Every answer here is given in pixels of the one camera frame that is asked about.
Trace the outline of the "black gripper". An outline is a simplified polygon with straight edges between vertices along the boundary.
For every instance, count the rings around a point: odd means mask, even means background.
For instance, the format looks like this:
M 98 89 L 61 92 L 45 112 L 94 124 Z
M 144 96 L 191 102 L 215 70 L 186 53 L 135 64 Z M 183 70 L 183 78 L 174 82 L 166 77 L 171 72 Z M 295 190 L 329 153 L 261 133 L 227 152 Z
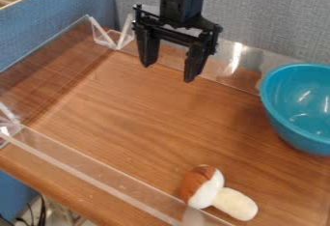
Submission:
M 158 62 L 160 40 L 190 46 L 184 63 L 184 81 L 202 73 L 207 58 L 216 52 L 219 24 L 202 16 L 203 0 L 160 0 L 159 11 L 136 3 L 132 29 L 140 63 L 148 68 Z

